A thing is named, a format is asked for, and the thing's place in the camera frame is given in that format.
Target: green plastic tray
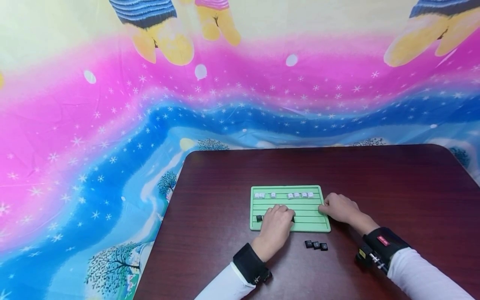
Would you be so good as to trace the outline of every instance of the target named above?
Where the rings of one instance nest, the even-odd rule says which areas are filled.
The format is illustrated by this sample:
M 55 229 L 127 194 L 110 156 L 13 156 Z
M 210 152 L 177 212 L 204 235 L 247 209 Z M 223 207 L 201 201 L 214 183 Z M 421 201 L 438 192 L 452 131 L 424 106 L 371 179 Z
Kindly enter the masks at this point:
M 289 193 L 299 193 L 300 198 L 288 199 Z M 302 198 L 303 192 L 313 193 L 313 198 Z M 256 193 L 264 193 L 264 199 L 255 198 Z M 252 186 L 250 195 L 250 229 L 260 230 L 261 222 L 257 222 L 257 215 L 264 216 L 269 207 L 283 204 L 295 211 L 295 224 L 290 231 L 330 232 L 328 217 L 318 212 L 318 205 L 324 203 L 322 189 L 318 185 L 292 186 Z

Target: striped clothing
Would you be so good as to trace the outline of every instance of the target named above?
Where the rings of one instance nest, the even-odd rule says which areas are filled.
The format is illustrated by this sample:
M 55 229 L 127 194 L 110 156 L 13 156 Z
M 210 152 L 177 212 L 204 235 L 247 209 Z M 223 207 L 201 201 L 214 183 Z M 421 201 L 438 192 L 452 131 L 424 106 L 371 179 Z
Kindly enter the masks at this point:
M 122 23 L 149 28 L 177 17 L 171 0 L 109 0 Z
M 419 0 L 410 18 L 428 13 L 451 16 L 477 7 L 480 7 L 480 0 Z
M 228 0 L 195 0 L 197 6 L 205 6 L 214 10 L 224 10 L 230 7 Z

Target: red label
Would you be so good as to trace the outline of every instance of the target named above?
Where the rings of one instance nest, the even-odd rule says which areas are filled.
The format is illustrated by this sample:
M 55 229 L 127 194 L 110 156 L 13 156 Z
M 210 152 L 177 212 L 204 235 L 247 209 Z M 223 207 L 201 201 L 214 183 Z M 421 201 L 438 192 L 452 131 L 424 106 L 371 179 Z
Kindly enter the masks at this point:
M 383 236 L 381 236 L 381 235 L 379 235 L 379 236 L 377 237 L 377 239 L 378 239 L 385 247 L 388 246 L 388 245 L 390 245 L 390 243 L 389 243 Z

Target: device on wrist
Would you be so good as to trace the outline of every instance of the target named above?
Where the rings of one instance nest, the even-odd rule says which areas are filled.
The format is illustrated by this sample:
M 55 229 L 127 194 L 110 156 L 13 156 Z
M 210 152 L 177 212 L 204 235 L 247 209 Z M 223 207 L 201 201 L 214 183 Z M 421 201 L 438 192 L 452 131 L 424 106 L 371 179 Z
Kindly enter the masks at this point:
M 233 256 L 233 263 L 250 284 L 256 285 L 272 277 L 272 272 L 265 266 L 265 263 L 258 257 L 249 243 L 246 243 Z
M 386 227 L 380 227 L 363 236 L 365 242 L 355 259 L 364 266 L 376 264 L 385 274 L 388 273 L 390 262 L 397 251 L 410 245 Z

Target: white sleeve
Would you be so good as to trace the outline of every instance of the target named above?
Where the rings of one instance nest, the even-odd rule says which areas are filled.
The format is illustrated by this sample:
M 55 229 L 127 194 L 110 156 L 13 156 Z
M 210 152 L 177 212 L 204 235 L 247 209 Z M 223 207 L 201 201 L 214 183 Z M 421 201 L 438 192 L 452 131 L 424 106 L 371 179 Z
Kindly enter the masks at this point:
M 254 285 L 248 283 L 231 262 L 208 286 L 195 298 L 195 300 L 240 300 L 255 289 Z
M 412 300 L 474 300 L 411 248 L 395 253 L 387 276 Z

